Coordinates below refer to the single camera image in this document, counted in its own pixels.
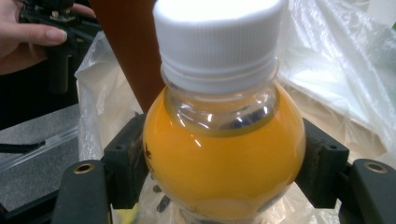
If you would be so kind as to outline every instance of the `yellow-orange liquid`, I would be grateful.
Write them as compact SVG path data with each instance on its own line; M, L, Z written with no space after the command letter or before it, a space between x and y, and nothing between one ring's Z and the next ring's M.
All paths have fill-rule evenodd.
M260 129L229 137L194 133L171 119L164 91L148 112L148 167L182 208L209 219L255 217L297 176L304 158L304 125L279 91L279 107Z

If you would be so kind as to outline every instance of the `white bottle cap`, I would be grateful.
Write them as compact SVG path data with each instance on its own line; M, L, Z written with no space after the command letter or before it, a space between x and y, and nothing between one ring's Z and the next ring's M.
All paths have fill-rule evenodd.
M285 0L158 0L163 75L187 91L223 94L270 80Z

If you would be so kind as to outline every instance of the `bottle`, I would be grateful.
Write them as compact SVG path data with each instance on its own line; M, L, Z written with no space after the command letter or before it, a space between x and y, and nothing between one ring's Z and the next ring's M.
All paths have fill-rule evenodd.
M186 223L255 223L294 181L304 125L276 83L284 0L158 0L166 87L143 131L146 161Z

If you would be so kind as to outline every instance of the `bottle neck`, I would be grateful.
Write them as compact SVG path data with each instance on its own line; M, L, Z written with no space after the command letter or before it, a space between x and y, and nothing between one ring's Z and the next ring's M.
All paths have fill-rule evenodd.
M263 81L240 92L203 94L181 89L163 76L164 103L180 125L204 135L238 135L260 128L276 112L276 83Z

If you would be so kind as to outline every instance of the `person's hand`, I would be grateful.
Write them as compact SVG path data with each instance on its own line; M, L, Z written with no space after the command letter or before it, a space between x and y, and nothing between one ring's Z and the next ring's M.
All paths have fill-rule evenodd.
M19 23L23 5L13 0L0 0L0 75L20 71L47 58L43 46L56 46L67 39L56 27ZM93 10L74 4L71 10L94 17Z

